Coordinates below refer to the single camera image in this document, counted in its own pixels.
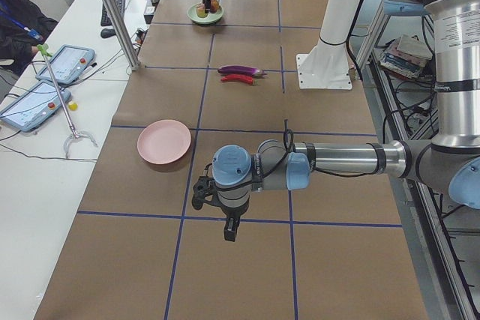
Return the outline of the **teach pendant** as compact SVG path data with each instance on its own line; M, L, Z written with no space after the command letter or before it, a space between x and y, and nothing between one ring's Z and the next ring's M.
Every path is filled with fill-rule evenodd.
M49 63L59 85L70 85L93 62L95 51L90 48L63 45Z
M38 128L62 107L54 85L40 81L1 111L1 120L22 132Z

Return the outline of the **red chili pepper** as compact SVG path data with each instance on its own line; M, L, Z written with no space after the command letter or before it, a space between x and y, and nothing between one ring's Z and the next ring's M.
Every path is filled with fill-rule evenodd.
M223 76L221 82L240 82L246 85L254 85L255 79L252 76L242 75L242 74L228 74Z

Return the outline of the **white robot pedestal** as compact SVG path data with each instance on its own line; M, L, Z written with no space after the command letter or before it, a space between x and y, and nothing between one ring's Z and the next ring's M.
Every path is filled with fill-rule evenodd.
M296 56L299 88L352 88L346 47L360 1L328 0L317 45Z

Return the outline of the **upper teach pendant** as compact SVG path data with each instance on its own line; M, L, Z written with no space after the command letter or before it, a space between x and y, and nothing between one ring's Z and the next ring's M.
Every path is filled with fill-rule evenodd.
M49 63L59 85L70 85L93 62L95 51L90 48L63 45Z

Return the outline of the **purple eggplant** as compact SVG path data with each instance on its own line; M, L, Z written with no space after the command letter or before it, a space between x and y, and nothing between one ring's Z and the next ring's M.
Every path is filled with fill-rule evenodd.
M219 67L217 71L220 74L240 74L240 75L252 76L252 77L261 77L266 75L266 72L262 69L259 69L257 67L247 67L247 66L241 66L241 65L227 65L227 66Z

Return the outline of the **small yellow toy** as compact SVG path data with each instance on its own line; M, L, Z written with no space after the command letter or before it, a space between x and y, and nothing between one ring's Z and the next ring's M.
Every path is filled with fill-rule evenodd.
M68 103L68 108L72 111L75 111L78 109L78 104L76 102L71 101Z

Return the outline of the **green plate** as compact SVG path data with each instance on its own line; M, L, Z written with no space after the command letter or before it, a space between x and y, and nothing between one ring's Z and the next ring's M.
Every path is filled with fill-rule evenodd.
M220 5L215 13L208 13L206 16L201 17L197 14L199 6L200 4L194 4L187 11L188 18L197 25L212 25L219 22L224 16L224 9Z

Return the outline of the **pink plate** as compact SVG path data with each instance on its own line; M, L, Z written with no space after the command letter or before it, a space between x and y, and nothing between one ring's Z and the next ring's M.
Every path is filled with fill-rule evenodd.
M156 121L141 132L136 146L145 161L166 165L187 153L191 146L191 132L177 120Z

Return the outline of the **lower teach pendant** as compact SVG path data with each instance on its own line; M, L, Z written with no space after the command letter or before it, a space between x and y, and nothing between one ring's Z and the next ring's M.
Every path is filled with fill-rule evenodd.
M38 128L62 107L54 85L40 81L1 111L1 120L22 132Z

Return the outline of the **black computer mouse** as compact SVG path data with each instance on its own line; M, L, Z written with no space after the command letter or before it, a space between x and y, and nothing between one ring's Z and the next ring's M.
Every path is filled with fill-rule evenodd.
M100 37L102 39L107 39L114 36L116 36L116 31L113 28L103 28L100 31Z

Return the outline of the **orange black electronics box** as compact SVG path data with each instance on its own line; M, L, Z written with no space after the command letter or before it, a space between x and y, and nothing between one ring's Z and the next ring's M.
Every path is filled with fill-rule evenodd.
M142 28L138 28L136 30L136 39L135 39L135 42L138 43L139 45L142 45L144 40L145 40L145 37L146 37L146 33L147 31L145 29L142 29Z

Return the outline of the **pink green peach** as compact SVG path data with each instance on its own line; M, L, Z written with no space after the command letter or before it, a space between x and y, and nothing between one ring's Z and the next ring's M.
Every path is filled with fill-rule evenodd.
M205 6L203 4L198 4L196 6L196 15L200 19L205 19L208 16L208 14L206 13Z

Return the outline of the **metal reacher grabber tool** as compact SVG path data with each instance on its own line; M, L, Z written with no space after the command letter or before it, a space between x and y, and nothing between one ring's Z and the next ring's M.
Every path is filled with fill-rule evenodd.
M61 104L62 111L64 113L64 116L66 117L67 124L68 124L69 129L70 129L70 135L67 137L67 139L64 141L64 144L63 144L63 149L64 149L64 152L65 152L65 158L67 160L70 159L71 144L74 143L74 142L80 141L82 138L89 139L91 141L91 143L93 144L93 146L97 148L98 143L95 140L95 138L93 137L93 135L89 132L86 132L86 131L77 130L73 121L72 121L72 119L71 119L71 115L69 113L68 106L65 103L64 98L62 97L61 89L60 89L59 84L57 82L57 79L56 79L56 76L54 74L53 68L50 64L49 58L51 58L52 55L49 54L48 51L47 51L48 50L48 45L47 44L37 45L37 50L42 55L42 57L45 61L46 68L47 68L47 70L49 72L49 75L50 75L50 79L53 83L56 94L57 94L58 99L59 99L60 104Z

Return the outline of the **aluminium frame post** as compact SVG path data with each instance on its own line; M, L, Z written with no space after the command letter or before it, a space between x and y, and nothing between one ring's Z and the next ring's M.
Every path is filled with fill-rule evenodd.
M102 2L105 5L107 13L112 22L112 26L115 29L116 37L118 38L118 42L123 50L130 69L135 71L138 69L140 61L131 42L131 37L128 34L128 30L124 24L123 16L116 6L115 0L102 0Z

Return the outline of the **person in dark jacket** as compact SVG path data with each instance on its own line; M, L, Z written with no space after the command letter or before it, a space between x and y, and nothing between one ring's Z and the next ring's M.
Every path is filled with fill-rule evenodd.
M20 76L57 24L30 0L1 0L1 59L13 62L7 69Z

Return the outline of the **stack of books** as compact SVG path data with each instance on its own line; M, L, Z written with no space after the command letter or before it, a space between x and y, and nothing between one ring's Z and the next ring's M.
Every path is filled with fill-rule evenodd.
M379 64L406 78L418 78L428 62L433 58L427 45L417 37L403 34L386 45Z

